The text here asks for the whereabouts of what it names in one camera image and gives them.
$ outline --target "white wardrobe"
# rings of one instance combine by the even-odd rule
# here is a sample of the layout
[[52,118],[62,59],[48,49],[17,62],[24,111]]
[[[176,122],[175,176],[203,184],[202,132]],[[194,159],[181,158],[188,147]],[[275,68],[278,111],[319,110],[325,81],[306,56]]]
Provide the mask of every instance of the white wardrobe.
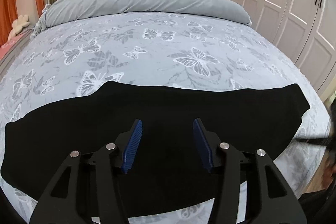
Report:
[[320,95],[336,74],[336,0],[232,0]]

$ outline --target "bedspread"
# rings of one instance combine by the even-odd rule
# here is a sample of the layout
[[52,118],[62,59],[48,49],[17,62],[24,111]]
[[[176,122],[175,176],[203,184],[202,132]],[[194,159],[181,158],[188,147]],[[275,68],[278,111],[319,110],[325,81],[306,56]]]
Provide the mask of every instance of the bedspread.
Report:
[[[296,136],[329,133],[330,118],[308,80],[250,27],[205,16],[133,12],[63,23],[38,34],[26,46],[0,82],[0,164],[7,122],[50,102],[89,95],[110,80],[212,91],[297,83],[310,109]],[[323,148],[293,142],[274,161],[298,197],[323,153]],[[0,186],[29,221],[36,201],[1,177]],[[130,223],[207,223],[212,202],[132,218]]]

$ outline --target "pink cloth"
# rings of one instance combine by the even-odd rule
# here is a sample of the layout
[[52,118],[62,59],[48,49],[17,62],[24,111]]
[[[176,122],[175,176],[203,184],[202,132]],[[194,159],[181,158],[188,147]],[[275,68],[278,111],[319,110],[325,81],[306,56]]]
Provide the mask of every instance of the pink cloth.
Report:
[[11,40],[6,42],[4,45],[0,47],[0,60],[6,55],[6,53],[19,41],[19,39],[25,34],[26,31],[18,34],[13,37]]

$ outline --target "silver rivet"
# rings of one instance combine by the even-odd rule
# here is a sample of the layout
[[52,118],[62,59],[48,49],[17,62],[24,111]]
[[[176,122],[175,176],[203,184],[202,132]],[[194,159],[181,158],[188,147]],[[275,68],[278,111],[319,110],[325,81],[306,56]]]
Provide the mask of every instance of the silver rivet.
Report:
[[258,149],[258,150],[257,150],[257,154],[258,154],[259,156],[263,157],[263,156],[266,155],[266,152],[265,152],[265,150],[263,150],[263,149]]
[[228,143],[220,143],[220,144],[219,144],[219,147],[220,147],[221,149],[228,149],[228,148],[230,147],[230,145],[229,145]]
[[71,156],[72,158],[76,158],[78,155],[79,155],[79,152],[78,152],[77,150],[72,151],[72,152],[70,153],[70,156]]
[[116,145],[114,143],[108,143],[106,145],[107,150],[113,150],[113,149],[115,149],[115,147],[116,147]]

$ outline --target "flower-shaped plush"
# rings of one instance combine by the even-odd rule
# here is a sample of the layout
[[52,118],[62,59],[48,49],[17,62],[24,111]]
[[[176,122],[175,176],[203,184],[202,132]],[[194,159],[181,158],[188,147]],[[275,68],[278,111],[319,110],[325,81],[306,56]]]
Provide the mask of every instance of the flower-shaped plush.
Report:
[[13,21],[13,24],[12,24],[13,29],[9,33],[7,41],[11,40],[14,36],[21,33],[24,27],[29,26],[30,22],[28,20],[29,20],[28,15],[24,15],[24,16],[19,15],[19,17]]

